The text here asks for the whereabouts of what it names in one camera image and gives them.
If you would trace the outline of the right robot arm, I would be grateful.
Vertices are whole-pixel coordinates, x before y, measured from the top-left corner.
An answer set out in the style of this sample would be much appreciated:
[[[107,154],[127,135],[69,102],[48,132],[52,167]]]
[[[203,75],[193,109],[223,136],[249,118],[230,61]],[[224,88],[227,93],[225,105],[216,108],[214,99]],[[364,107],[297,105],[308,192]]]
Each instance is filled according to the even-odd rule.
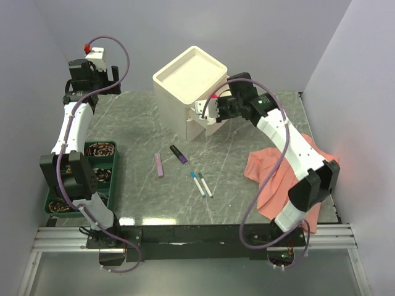
[[[337,160],[327,160],[307,142],[290,122],[277,96],[252,80],[248,72],[227,78],[225,84],[230,94],[217,98],[216,120],[242,117],[250,121],[280,149],[280,160],[289,163],[297,179],[288,190],[288,202],[272,220],[272,242],[285,245],[292,238],[291,228],[331,195],[340,165]],[[259,94],[258,88],[265,92]]]

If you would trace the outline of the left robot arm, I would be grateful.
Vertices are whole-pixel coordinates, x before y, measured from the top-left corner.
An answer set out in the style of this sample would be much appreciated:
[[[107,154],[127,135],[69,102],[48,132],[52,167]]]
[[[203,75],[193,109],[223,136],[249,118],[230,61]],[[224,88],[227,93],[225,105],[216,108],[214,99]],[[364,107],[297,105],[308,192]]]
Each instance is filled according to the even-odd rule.
[[[115,214],[97,191],[96,174],[84,155],[88,125],[100,94],[120,94],[119,70],[111,68],[109,80],[104,58],[85,57],[69,62],[71,79],[62,99],[64,119],[59,138],[39,165],[49,190],[67,205],[82,213],[94,231],[103,231],[101,240],[110,248],[123,242]]]

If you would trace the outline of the white top drawer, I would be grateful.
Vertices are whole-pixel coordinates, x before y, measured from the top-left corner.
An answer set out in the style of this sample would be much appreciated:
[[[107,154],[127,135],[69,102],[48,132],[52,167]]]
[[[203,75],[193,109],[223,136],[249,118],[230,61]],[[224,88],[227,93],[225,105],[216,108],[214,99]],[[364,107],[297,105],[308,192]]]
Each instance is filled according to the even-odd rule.
[[[209,116],[209,107],[205,113],[207,118],[205,120],[200,119],[200,114],[208,95],[208,92],[201,95],[187,109],[188,117],[186,119],[186,138],[188,141],[192,141],[202,132],[205,132],[206,136],[210,136],[227,122],[227,120],[224,120],[221,123],[217,123],[214,117]]]

